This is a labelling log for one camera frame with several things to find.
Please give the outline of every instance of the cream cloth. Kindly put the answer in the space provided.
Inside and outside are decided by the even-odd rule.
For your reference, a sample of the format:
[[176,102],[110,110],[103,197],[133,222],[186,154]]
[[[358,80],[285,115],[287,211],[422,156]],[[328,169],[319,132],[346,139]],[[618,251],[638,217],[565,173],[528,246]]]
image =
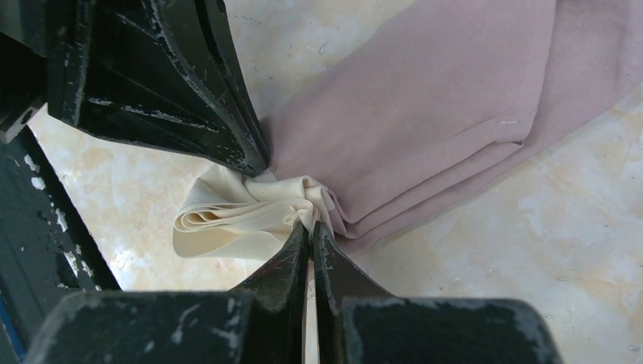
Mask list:
[[184,258],[270,259],[295,222],[329,227],[335,205],[328,189],[308,177],[277,181],[270,172],[244,177],[213,165],[196,180],[174,221],[174,251]]

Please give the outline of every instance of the towel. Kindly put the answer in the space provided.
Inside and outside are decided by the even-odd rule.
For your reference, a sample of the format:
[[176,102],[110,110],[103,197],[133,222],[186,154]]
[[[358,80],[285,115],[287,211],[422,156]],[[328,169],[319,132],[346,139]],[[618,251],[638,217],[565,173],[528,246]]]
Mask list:
[[[319,216],[355,253],[470,197],[642,80],[641,0],[418,0],[262,119],[270,172],[324,190]],[[176,226],[179,252],[194,244]],[[210,226],[205,250],[224,256]]]

